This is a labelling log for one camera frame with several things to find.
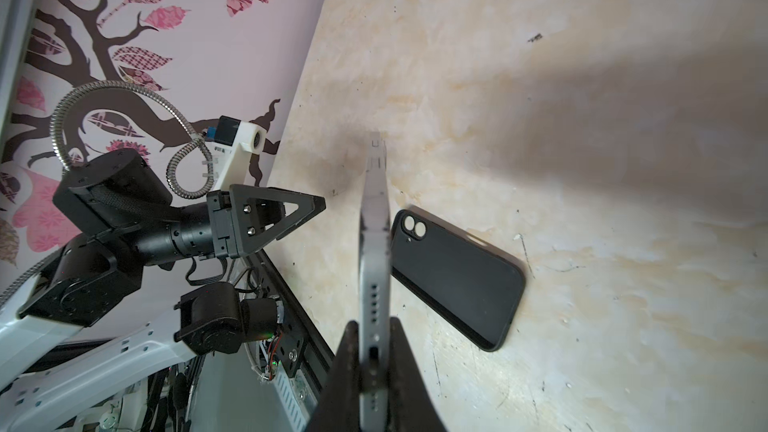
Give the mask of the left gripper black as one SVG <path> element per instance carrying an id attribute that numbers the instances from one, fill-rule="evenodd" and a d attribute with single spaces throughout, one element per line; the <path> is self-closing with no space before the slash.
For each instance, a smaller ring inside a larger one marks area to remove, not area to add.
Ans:
<path id="1" fill-rule="evenodd" d="M 321 196 L 247 185 L 209 192 L 206 201 L 216 258 L 241 258 L 259 252 L 326 208 Z"/>

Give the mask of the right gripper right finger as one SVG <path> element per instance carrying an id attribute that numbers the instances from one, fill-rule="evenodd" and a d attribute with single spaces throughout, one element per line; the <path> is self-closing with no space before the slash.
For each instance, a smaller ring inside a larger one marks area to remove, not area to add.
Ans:
<path id="1" fill-rule="evenodd" d="M 401 321 L 391 317 L 389 327 L 388 430 L 445 432 Z"/>

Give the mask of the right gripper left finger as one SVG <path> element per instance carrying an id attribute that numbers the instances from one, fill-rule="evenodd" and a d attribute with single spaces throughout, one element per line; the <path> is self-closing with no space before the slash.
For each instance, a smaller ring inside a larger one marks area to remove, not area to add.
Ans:
<path id="1" fill-rule="evenodd" d="M 307 432 L 360 430 L 359 325 L 347 323 Z"/>

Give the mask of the silver-edged black phone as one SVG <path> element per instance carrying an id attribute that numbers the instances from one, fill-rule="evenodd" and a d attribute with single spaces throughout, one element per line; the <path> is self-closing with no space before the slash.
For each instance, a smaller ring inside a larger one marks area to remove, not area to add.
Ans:
<path id="1" fill-rule="evenodd" d="M 360 429 L 384 431 L 388 420 L 390 211 L 386 144 L 370 135 L 359 228 Z"/>

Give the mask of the small black phone case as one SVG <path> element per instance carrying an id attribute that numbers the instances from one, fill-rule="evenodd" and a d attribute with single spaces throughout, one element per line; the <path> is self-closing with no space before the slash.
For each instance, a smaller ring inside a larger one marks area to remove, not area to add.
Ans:
<path id="1" fill-rule="evenodd" d="M 392 275 L 485 352 L 502 347 L 526 278 L 512 257 L 416 207 L 392 225 Z"/>

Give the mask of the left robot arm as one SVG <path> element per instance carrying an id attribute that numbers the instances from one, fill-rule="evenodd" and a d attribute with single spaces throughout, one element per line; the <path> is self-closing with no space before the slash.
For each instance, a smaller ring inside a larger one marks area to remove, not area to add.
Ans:
<path id="1" fill-rule="evenodd" d="M 40 358 L 137 292 L 146 267 L 247 257 L 325 207 L 320 196 L 247 185 L 176 207 L 170 191 L 133 149 L 71 169 L 53 202 L 79 234 L 2 299 L 5 431 L 54 430 L 155 372 L 274 337 L 284 317 L 280 300 L 248 299 L 223 277 L 212 277 L 136 332 L 29 373 Z"/>

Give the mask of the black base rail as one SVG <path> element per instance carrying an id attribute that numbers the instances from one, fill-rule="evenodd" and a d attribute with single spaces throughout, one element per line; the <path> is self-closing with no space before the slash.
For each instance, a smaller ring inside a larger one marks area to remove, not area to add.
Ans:
<path id="1" fill-rule="evenodd" d="M 268 296 L 276 295 L 283 302 L 282 338 L 276 358 L 289 378 L 295 378 L 301 371 L 318 398 L 334 360 L 334 352 L 266 252 L 259 251 L 247 261 L 255 268 L 257 284 Z"/>

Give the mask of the left aluminium rail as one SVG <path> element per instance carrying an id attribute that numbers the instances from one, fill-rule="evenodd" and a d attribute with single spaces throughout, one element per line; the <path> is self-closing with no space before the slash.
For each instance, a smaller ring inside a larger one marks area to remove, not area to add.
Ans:
<path id="1" fill-rule="evenodd" d="M 38 0 L 1 0 L 1 139 L 10 124 Z"/>

